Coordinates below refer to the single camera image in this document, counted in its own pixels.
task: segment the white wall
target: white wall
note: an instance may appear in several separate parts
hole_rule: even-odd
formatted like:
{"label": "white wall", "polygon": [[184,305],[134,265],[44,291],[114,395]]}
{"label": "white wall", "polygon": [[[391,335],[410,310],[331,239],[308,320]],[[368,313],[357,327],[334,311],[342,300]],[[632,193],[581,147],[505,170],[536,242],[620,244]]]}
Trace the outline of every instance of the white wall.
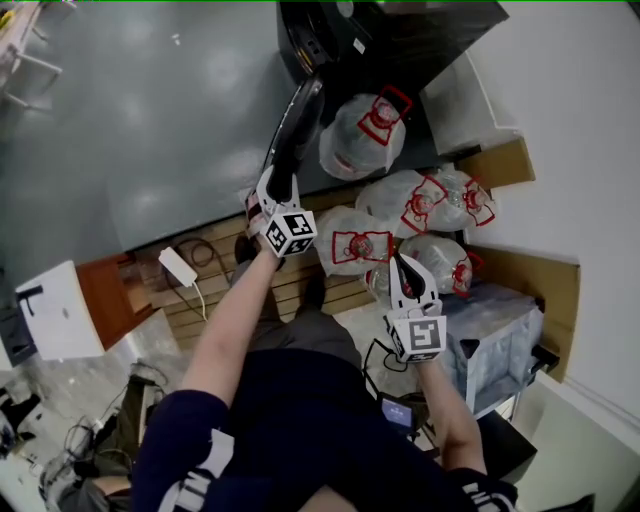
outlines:
{"label": "white wall", "polygon": [[579,261],[567,382],[638,434],[640,20],[626,3],[503,6],[511,18],[471,54],[517,119],[537,181],[495,190],[502,215],[470,240]]}
{"label": "white wall", "polygon": [[523,393],[513,424],[538,449],[517,484],[523,510],[593,493],[595,512],[611,512],[640,476],[640,455],[538,383]]}

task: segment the wire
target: wire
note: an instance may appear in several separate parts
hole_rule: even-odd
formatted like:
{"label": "wire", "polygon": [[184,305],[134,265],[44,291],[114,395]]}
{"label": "wire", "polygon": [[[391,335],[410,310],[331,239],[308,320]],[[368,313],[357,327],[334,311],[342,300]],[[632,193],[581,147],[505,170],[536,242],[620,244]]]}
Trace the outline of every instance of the wire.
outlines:
{"label": "wire", "polygon": [[[369,345],[369,349],[367,350],[367,355],[364,358],[364,363],[362,364],[362,375],[364,376],[365,380],[369,383],[369,385],[373,388],[373,391],[376,395],[376,398],[378,397],[378,395],[380,394],[380,391],[378,391],[378,387],[374,384],[373,379],[371,378],[371,376],[369,375],[369,356],[371,356],[371,352],[373,350],[374,345],[379,345],[386,353],[387,355],[384,356],[384,359],[382,360],[382,364],[384,365],[384,367],[391,371],[391,372],[396,372],[396,373],[402,373],[402,372],[406,372],[407,368],[409,367],[408,363],[403,363],[401,361],[398,361],[398,355],[389,347],[387,347],[384,343],[382,343],[379,339],[377,338],[373,338],[373,341],[371,342],[371,345]],[[387,358],[390,356],[394,356],[396,359],[396,363],[398,363],[399,365],[404,364],[404,368],[398,369],[398,368],[392,368],[391,366],[389,366],[387,364]]]}
{"label": "wire", "polygon": [[202,319],[206,322],[207,321],[207,310],[204,307],[204,297],[202,296],[202,293],[200,292],[200,287],[198,286],[198,283],[196,283],[194,281],[193,286],[196,287],[196,291],[198,292],[198,297],[200,297],[200,302],[202,303]]}
{"label": "wire", "polygon": [[[193,242],[195,242],[195,244],[193,245],[193,247],[191,247],[191,250],[189,251],[189,258],[185,258],[185,253],[182,250],[182,246],[187,244],[187,243],[193,243]],[[202,260],[196,260],[196,258],[195,258],[196,250],[199,249],[199,248],[204,248],[204,249],[209,251],[209,255],[206,258],[202,259]],[[207,265],[209,265],[214,259],[217,259],[218,263],[220,264],[220,271],[222,272],[222,275],[224,276],[224,279],[227,282],[227,286],[229,286],[229,288],[231,288],[231,280],[229,279],[229,276],[227,275],[227,269],[225,268],[224,261],[222,260],[222,256],[220,256],[220,253],[215,249],[215,247],[213,247],[211,242],[205,240],[204,238],[199,238],[199,237],[185,238],[184,240],[181,240],[176,245],[174,245],[173,246],[173,250],[176,251],[178,253],[178,255],[183,260],[187,261],[187,259],[188,259],[191,262],[191,265],[193,265],[196,268],[204,268]],[[169,289],[171,291],[173,291],[173,293],[175,293],[180,298],[180,300],[182,302],[185,303],[187,308],[189,308],[196,315],[198,315],[199,318],[204,318],[205,321],[206,321],[206,310],[204,308],[204,298],[202,297],[202,294],[200,293],[200,290],[198,289],[197,285],[196,285],[196,290],[198,292],[198,295],[200,296],[200,301],[201,301],[202,306],[203,306],[202,312],[200,312],[196,308],[194,308],[189,303],[189,301],[184,297],[184,295],[182,295],[176,289],[176,287],[171,282],[171,279],[169,278],[169,271],[167,270],[167,268],[163,266],[162,269],[163,269],[163,272],[164,272],[165,281],[167,282],[167,286],[169,287]]]}

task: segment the plastic bag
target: plastic bag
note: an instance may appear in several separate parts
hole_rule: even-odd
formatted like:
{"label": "plastic bag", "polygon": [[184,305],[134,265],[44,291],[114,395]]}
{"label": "plastic bag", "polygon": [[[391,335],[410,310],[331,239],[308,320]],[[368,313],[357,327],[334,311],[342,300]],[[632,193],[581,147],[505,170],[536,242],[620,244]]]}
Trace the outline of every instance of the plastic bag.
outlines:
{"label": "plastic bag", "polygon": [[389,223],[398,238],[427,232],[427,219],[445,199],[446,190],[431,176],[398,171],[367,185],[356,200],[356,209]]}
{"label": "plastic bag", "polygon": [[[443,299],[447,315],[446,357],[440,358],[458,391],[482,415],[529,382],[544,315],[533,297],[492,283],[478,283],[473,297]],[[462,340],[478,340],[471,358]]]}
{"label": "plastic bag", "polygon": [[429,215],[429,229],[458,231],[484,226],[495,218],[495,205],[489,195],[475,179],[453,165],[447,165],[432,179],[446,191],[446,197]]}
{"label": "plastic bag", "polygon": [[314,244],[325,273],[349,276],[388,262],[393,236],[384,222],[346,206],[336,206],[316,221]]}
{"label": "plastic bag", "polygon": [[405,240],[400,252],[419,261],[436,280],[438,292],[469,296],[469,286],[475,268],[482,260],[467,254],[456,242],[435,235],[419,235]]}
{"label": "plastic bag", "polygon": [[397,91],[408,102],[398,113],[383,93],[356,95],[320,134],[320,165],[331,176],[353,181],[381,168],[389,170],[402,151],[406,128],[401,118],[411,101]]}

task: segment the forearm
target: forearm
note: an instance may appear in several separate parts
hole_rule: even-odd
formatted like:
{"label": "forearm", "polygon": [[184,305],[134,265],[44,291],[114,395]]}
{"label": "forearm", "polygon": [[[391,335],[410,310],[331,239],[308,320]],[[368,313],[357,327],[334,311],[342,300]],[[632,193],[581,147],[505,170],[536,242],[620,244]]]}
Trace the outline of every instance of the forearm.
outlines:
{"label": "forearm", "polygon": [[436,430],[445,469],[470,467],[486,473],[478,423],[440,363],[418,365],[422,391]]}
{"label": "forearm", "polygon": [[225,294],[200,336],[182,389],[206,391],[231,405],[277,267],[275,255],[269,250],[261,251]]}

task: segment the white container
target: white container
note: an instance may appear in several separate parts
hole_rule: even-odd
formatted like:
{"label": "white container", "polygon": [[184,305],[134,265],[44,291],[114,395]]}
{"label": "white container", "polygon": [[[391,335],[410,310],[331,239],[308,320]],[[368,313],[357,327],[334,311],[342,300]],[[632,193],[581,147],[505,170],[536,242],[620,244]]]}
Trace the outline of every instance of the white container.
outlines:
{"label": "white container", "polygon": [[409,238],[427,232],[427,219],[445,196],[446,190],[432,177],[398,171],[367,185],[356,209],[388,222],[394,236]]}
{"label": "white container", "polygon": [[495,218],[495,204],[489,195],[453,164],[446,165],[432,179],[446,191],[427,219],[427,228],[436,231],[458,231],[471,226],[484,226]]}
{"label": "white container", "polygon": [[[407,104],[399,113],[383,97],[393,92]],[[331,176],[353,181],[378,169],[389,170],[404,145],[402,117],[411,100],[392,87],[379,96],[358,94],[340,107],[336,117],[320,134],[320,165]]]}
{"label": "white container", "polygon": [[439,293],[455,293],[461,297],[469,296],[474,263],[482,264],[477,256],[468,255],[455,241],[435,235],[409,238],[400,245],[400,252],[431,272]]}
{"label": "white container", "polygon": [[391,258],[393,236],[371,215],[336,206],[318,219],[316,227],[314,244],[328,276],[361,275]]}

